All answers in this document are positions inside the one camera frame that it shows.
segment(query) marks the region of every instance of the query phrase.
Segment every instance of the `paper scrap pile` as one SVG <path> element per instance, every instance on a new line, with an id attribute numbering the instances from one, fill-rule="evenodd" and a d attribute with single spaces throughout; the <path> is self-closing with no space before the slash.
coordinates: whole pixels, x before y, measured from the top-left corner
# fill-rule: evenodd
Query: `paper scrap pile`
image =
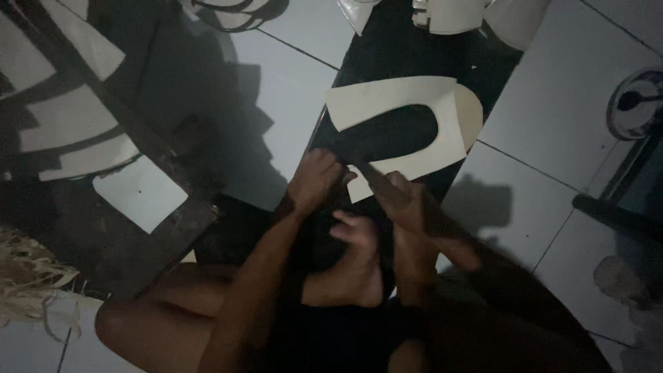
<path id="1" fill-rule="evenodd" d="M 412 0 L 412 21 L 432 34 L 452 35 L 481 27 L 486 0 Z"/>

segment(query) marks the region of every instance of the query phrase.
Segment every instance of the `person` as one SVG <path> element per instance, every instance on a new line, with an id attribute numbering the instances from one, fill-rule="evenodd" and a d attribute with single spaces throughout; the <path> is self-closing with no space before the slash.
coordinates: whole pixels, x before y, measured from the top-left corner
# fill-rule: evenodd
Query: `person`
<path id="1" fill-rule="evenodd" d="M 394 224 L 396 299 L 383 302 L 373 222 L 335 211 L 340 224 L 330 234 L 347 244 L 345 254 L 294 286 L 300 304 L 293 307 L 288 256 L 298 231 L 353 177 L 328 151 L 305 154 L 279 219 L 240 268 L 178 265 L 134 301 L 105 302 L 95 325 L 100 340 L 148 372 L 611 371 L 541 283 L 465 233 L 423 185 L 400 173 L 388 177 L 409 197 L 406 207 L 376 195 Z M 441 295 L 439 253 L 480 301 Z M 369 316 L 346 317 L 348 307 Z M 316 313 L 322 316 L 308 316 Z"/>

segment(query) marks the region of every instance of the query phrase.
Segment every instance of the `foot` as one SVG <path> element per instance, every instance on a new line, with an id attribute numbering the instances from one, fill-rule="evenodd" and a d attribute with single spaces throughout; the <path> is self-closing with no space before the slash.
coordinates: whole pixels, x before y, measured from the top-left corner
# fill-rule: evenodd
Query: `foot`
<path id="1" fill-rule="evenodd" d="M 315 307 L 357 305 L 377 307 L 382 303 L 382 272 L 373 221 L 335 211 L 341 220 L 330 234 L 348 243 L 345 255 L 329 270 L 309 275 L 302 303 Z"/>

